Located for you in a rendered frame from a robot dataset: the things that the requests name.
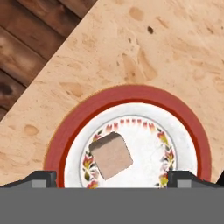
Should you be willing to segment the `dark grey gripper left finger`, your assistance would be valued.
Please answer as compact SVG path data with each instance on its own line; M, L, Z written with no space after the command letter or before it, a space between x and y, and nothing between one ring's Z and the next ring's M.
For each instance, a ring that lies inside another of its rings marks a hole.
M0 185L0 188L55 188L56 178L56 171L33 171L23 179Z

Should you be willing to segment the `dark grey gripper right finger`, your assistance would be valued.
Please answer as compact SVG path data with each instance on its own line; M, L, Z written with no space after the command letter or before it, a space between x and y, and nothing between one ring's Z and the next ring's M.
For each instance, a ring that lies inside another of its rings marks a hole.
M216 183L202 180L190 171L169 171L168 188L224 188L224 172L220 175Z

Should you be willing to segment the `red-rimmed white floral saucer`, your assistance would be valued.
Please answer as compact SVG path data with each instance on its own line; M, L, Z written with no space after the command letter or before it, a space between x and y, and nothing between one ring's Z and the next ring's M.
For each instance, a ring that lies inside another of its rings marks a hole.
M105 180L88 146L120 134L133 164ZM207 134L197 116L176 96L156 87L124 85L94 94L57 128L45 156L60 187L165 188L168 172L189 171L210 180Z

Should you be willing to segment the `brown sugar cube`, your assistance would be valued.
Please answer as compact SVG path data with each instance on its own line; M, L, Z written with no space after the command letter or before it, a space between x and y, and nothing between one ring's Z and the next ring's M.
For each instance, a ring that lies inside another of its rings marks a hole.
M116 132L111 132L92 142L88 148L105 180L114 177L133 164L123 137Z

